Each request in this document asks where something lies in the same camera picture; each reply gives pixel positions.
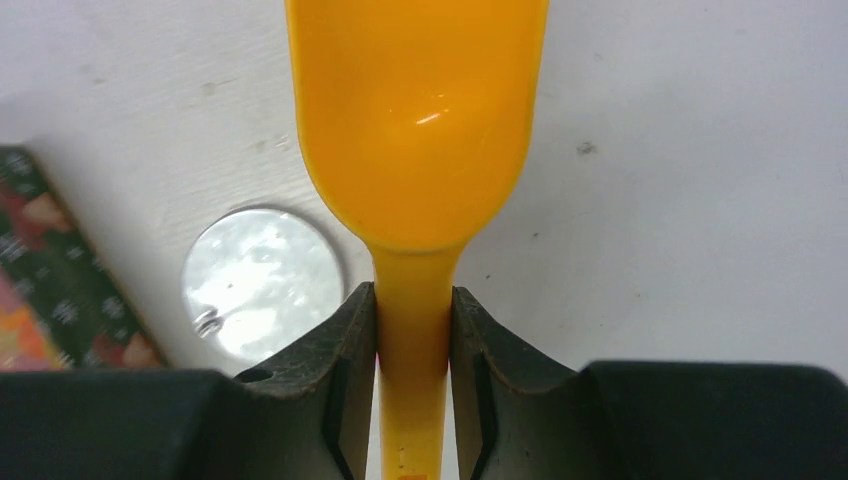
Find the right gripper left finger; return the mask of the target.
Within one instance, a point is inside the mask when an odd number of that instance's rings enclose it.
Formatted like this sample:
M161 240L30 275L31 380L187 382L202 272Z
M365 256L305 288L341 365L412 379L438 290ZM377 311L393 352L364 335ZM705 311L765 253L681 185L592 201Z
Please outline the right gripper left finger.
M98 369L1 377L5 479L362 479L376 303L360 284L323 323L236 376Z

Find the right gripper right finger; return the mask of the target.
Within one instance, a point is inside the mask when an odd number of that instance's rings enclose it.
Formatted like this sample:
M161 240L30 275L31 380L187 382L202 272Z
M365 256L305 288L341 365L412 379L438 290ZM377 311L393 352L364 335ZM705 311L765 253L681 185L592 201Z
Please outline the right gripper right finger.
M453 292L463 479L843 479L847 387L812 366L595 361L572 370Z

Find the tin box of gummy candies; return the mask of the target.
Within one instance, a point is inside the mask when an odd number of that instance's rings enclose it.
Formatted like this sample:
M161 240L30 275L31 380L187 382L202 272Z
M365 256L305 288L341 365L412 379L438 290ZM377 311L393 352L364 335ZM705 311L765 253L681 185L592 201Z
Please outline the tin box of gummy candies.
M2 369L164 364L34 156L2 146Z

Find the orange plastic scoop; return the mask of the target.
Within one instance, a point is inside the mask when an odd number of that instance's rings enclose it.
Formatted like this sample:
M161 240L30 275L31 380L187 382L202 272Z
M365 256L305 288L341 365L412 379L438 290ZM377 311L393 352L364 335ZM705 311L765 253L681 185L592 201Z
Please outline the orange plastic scoop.
M548 5L285 9L306 169L373 261L382 475L437 479L454 273L525 163Z

